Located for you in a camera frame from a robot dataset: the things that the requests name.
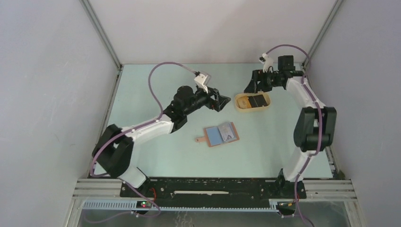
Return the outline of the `beige oval tray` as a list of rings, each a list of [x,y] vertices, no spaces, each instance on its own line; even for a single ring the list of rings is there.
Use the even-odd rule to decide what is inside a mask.
[[[257,96],[257,95],[263,95],[269,105],[265,106],[265,107],[257,107],[257,108],[249,108],[249,109],[240,109],[240,108],[238,108],[237,103],[236,103],[236,100],[238,98],[240,98],[242,96]],[[255,93],[255,94],[252,94],[252,93],[240,93],[240,94],[237,94],[235,96],[235,108],[236,108],[237,111],[242,112],[242,113],[263,111],[263,110],[266,110],[267,108],[269,108],[270,104],[271,104],[271,100],[270,100],[270,97],[269,97],[268,93],[266,93],[266,92],[258,92],[258,93]]]

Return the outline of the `gold credit card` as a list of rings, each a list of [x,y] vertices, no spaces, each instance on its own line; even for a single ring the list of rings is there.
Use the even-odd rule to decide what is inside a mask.
[[[240,109],[249,109],[251,108],[251,104],[249,98],[247,96],[242,96],[236,100],[237,106]]]

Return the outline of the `orange leather card holder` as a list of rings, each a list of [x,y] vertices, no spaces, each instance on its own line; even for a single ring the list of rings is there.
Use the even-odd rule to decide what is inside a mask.
[[[228,144],[239,140],[238,132],[233,122],[224,122],[217,126],[203,129],[204,136],[197,137],[197,143],[206,142],[208,147]]]

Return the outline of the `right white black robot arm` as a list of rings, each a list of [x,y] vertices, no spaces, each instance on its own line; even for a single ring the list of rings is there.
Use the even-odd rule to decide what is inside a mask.
[[[300,110],[293,133],[295,150],[282,169],[284,179],[275,184],[276,194],[286,198],[294,191],[292,182],[301,181],[314,157],[332,144],[337,111],[319,100],[300,70],[253,70],[244,92],[270,92],[274,87],[289,92]]]

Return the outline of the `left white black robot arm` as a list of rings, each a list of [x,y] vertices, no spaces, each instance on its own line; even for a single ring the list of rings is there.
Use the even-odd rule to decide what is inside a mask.
[[[130,127],[107,126],[92,152],[93,161],[107,175],[130,184],[138,197],[144,197],[149,192],[149,183],[147,176],[131,161],[134,146],[181,129],[187,123],[187,116],[204,106],[220,112],[230,100],[215,88],[205,91],[198,87],[194,91],[189,86],[181,86],[160,116]]]

